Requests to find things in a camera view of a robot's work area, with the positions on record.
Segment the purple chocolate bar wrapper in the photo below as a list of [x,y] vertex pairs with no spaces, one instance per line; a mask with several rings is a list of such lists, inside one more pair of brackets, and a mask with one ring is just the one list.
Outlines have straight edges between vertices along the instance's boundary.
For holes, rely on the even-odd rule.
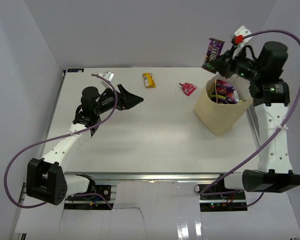
[[209,38],[209,44],[208,44],[206,56],[201,66],[202,69],[213,74],[217,72],[215,68],[211,65],[211,61],[217,59],[220,56],[224,43],[225,42],[222,40],[212,38],[212,37]]

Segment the dark blue chips bag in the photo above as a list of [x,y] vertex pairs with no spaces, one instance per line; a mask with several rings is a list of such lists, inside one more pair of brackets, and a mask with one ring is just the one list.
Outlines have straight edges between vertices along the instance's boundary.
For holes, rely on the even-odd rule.
[[239,95],[236,91],[228,92],[225,95],[215,94],[213,92],[208,97],[211,101],[218,104],[238,104],[245,102],[245,100],[240,100]]

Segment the purple white snack packet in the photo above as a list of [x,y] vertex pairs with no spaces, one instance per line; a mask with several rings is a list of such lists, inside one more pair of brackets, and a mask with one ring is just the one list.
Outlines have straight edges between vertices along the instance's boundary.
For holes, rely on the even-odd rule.
[[237,90],[227,81],[218,79],[214,83],[214,90],[213,90],[214,94],[225,96],[226,93],[230,93],[234,91],[237,92]]

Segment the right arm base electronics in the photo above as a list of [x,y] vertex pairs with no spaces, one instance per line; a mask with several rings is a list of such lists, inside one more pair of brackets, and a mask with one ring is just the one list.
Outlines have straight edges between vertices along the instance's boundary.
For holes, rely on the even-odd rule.
[[247,200],[243,190],[226,189],[223,183],[211,187],[207,193],[200,195],[207,184],[196,184],[194,192],[199,195],[201,213],[247,211]]

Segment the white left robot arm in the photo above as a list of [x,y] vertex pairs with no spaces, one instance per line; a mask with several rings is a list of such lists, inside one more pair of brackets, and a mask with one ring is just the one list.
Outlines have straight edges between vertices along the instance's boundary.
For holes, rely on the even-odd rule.
[[40,159],[33,158],[27,165],[26,195],[52,205],[79,194],[89,200],[96,187],[85,175],[65,176],[66,166],[77,151],[96,133],[104,122],[101,115],[107,111],[129,110],[144,99],[128,92],[121,84],[118,89],[106,88],[102,93],[94,86],[82,91],[81,104],[75,111],[70,129],[57,145]]

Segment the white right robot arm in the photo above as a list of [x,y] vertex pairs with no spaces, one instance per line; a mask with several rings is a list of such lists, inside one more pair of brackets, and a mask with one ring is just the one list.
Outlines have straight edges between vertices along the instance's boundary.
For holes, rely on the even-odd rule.
[[294,173],[288,153],[285,120],[290,110],[290,90],[281,78],[287,58],[286,45],[268,41],[259,57],[249,59],[245,47],[237,52],[237,46],[233,46],[211,61],[221,76],[237,75],[249,81],[249,93],[258,122],[257,169],[221,175],[215,192],[223,200],[232,196],[234,190],[284,193],[300,185],[300,175]]

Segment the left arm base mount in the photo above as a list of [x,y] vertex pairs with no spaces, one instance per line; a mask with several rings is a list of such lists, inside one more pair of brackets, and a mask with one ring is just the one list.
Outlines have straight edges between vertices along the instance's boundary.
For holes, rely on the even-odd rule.
[[64,203],[65,210],[110,211],[116,198],[116,185],[101,184],[91,187],[93,195],[69,196]]

